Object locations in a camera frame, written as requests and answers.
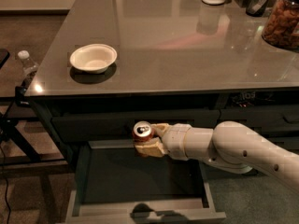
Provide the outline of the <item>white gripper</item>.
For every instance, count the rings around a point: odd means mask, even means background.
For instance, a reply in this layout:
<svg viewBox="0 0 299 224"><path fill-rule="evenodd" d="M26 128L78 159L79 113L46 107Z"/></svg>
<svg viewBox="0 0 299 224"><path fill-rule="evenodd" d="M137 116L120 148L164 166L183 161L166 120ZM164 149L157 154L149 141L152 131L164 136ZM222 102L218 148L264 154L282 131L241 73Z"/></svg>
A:
<svg viewBox="0 0 299 224"><path fill-rule="evenodd" d="M151 139L146 142L135 143L136 151L143 156L161 158L167 155L173 160L186 161L184 139L187 131L192 126L189 124L155 123L151 125L154 134L160 139Z"/></svg>

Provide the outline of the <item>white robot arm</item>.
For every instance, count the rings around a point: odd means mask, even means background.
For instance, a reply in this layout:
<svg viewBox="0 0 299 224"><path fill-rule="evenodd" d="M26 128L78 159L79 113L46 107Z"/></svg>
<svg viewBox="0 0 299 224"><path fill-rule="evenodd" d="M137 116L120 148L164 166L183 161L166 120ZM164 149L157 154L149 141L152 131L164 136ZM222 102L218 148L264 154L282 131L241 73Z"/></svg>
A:
<svg viewBox="0 0 299 224"><path fill-rule="evenodd" d="M299 192L299 155L234 121L224 121L213 129L139 121L133 138L136 151L146 157L198 160L234 174L256 169Z"/></svg>

